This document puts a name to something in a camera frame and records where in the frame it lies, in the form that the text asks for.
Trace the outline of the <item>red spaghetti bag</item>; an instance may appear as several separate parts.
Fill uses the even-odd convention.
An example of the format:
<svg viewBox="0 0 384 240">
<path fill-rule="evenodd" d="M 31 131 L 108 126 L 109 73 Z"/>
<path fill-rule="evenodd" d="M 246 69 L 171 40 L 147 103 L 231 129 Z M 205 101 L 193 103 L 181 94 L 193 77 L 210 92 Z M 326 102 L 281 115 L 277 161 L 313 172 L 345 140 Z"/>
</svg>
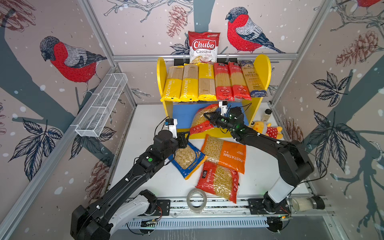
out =
<svg viewBox="0 0 384 240">
<path fill-rule="evenodd" d="M 234 101 L 228 65 L 214 63 L 216 97 L 219 101 Z"/>
<path fill-rule="evenodd" d="M 234 62 L 228 62 L 228 67 L 234 98 L 250 101 L 252 98 L 240 65 Z"/>
</svg>

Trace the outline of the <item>red macaroni bag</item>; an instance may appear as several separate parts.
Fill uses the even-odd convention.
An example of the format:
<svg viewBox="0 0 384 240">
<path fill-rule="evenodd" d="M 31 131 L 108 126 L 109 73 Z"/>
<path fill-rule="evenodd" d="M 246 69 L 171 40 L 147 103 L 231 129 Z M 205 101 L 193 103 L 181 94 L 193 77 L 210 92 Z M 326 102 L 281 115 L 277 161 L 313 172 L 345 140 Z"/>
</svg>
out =
<svg viewBox="0 0 384 240">
<path fill-rule="evenodd" d="M 236 171 L 207 161 L 203 165 L 196 188 L 236 204 L 239 174 Z"/>
<path fill-rule="evenodd" d="M 190 127 L 190 134 L 191 135 L 200 134 L 213 129 L 214 126 L 210 123 L 209 120 L 207 120 L 204 114 L 215 112 L 218 108 L 219 108 L 218 104 L 211 104 L 205 108 L 199 109 L 192 121 L 192 124 Z"/>
</svg>

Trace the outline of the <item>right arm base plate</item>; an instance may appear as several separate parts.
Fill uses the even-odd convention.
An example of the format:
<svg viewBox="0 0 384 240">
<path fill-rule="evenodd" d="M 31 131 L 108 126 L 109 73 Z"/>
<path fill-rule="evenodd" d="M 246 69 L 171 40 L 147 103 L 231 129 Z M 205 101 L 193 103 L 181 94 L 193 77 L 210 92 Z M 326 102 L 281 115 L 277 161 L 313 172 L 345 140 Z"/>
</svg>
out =
<svg viewBox="0 0 384 240">
<path fill-rule="evenodd" d="M 247 208 L 250 210 L 252 215 L 290 215 L 291 209 L 287 199 L 283 200 L 281 203 L 275 205 L 272 202 L 272 206 L 266 206 L 264 199 L 261 198 L 251 198 L 248 199 Z"/>
</svg>

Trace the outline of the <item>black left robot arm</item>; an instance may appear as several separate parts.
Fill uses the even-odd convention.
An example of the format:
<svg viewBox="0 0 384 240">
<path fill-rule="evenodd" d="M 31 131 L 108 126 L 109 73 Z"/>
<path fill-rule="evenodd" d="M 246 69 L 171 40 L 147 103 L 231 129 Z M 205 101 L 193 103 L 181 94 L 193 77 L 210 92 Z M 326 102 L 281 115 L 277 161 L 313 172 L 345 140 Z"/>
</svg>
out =
<svg viewBox="0 0 384 240">
<path fill-rule="evenodd" d="M 176 150 L 187 146 L 189 132 L 161 130 L 154 143 L 136 158 L 129 172 L 106 194 L 88 207 L 78 206 L 72 212 L 70 234 L 75 240 L 108 240 L 122 224 L 141 214 L 153 213 L 157 197 L 149 190 L 127 199 L 152 178 Z"/>
</svg>

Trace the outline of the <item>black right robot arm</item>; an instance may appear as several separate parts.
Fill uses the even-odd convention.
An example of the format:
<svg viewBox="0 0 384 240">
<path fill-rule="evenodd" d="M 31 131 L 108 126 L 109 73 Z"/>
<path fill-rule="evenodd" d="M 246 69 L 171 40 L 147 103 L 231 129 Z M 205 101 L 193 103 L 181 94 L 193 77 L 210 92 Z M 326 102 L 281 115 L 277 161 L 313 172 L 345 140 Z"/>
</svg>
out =
<svg viewBox="0 0 384 240">
<path fill-rule="evenodd" d="M 281 141 L 258 133 L 244 124 L 240 107 L 230 109 L 227 116 L 211 112 L 204 113 L 204 117 L 215 127 L 228 130 L 237 142 L 255 147 L 277 159 L 280 177 L 264 194 L 263 206 L 268 213 L 275 213 L 288 195 L 315 170 L 302 143 Z"/>
</svg>

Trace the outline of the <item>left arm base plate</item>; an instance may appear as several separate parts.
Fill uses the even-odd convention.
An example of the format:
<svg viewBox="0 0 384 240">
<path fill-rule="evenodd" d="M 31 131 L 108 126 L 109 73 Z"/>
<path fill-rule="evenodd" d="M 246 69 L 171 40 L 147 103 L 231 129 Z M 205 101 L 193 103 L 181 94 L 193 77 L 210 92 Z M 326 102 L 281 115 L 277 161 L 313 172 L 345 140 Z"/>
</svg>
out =
<svg viewBox="0 0 384 240">
<path fill-rule="evenodd" d="M 169 216 L 171 209 L 171 201 L 167 199 L 157 200 L 155 208 L 150 209 L 150 213 L 144 213 L 142 217 L 160 217 L 160 216 Z"/>
</svg>

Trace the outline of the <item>yellow Pastatime spaghetti bag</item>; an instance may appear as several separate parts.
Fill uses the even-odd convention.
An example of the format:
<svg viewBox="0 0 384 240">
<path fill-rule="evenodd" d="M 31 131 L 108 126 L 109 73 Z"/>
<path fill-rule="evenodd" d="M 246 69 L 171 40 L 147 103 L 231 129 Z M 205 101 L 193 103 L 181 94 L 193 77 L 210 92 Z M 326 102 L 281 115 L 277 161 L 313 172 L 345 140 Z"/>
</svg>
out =
<svg viewBox="0 0 384 240">
<path fill-rule="evenodd" d="M 161 101 L 181 102 L 181 89 L 184 75 L 184 66 L 173 66 L 169 68 L 165 88 Z"/>
<path fill-rule="evenodd" d="M 199 68 L 196 64 L 185 64 L 182 80 L 181 102 L 197 102 L 199 93 Z"/>
</svg>

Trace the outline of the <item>dark blue spaghetti bag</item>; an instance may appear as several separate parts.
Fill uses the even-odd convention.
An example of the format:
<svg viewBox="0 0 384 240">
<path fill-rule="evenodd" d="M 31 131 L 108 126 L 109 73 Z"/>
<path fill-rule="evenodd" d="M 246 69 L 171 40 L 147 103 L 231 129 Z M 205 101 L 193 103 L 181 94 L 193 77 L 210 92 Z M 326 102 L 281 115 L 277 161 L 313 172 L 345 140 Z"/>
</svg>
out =
<svg viewBox="0 0 384 240">
<path fill-rule="evenodd" d="M 239 61 L 243 76 L 247 83 L 250 95 L 252 98 L 263 98 L 267 96 L 267 91 L 264 89 L 261 79 L 257 74 L 254 64 L 251 61 Z"/>
</svg>

